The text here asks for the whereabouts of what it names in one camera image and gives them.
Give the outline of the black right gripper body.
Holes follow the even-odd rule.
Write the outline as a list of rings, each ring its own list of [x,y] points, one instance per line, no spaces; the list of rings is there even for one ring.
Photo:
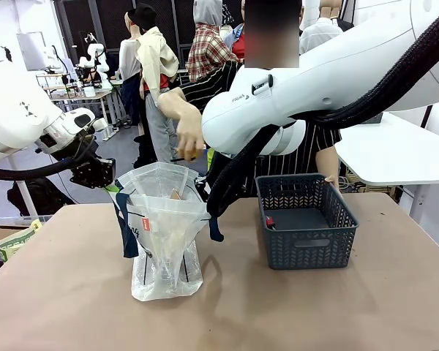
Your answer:
[[[195,179],[195,188],[204,202],[208,200],[209,193],[215,181],[219,178],[220,173],[227,165],[228,158],[219,152],[214,152],[206,176],[198,176]]]

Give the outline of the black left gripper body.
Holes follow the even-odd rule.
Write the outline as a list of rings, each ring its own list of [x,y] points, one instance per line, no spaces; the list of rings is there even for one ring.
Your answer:
[[[70,181],[90,189],[104,188],[113,183],[116,175],[116,160],[91,158],[86,159],[71,169]]]

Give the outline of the person's right hand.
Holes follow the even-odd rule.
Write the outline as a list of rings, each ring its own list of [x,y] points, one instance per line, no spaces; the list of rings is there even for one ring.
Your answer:
[[[191,161],[203,153],[205,144],[198,110],[183,111],[176,131],[179,136],[178,152],[185,161]]]

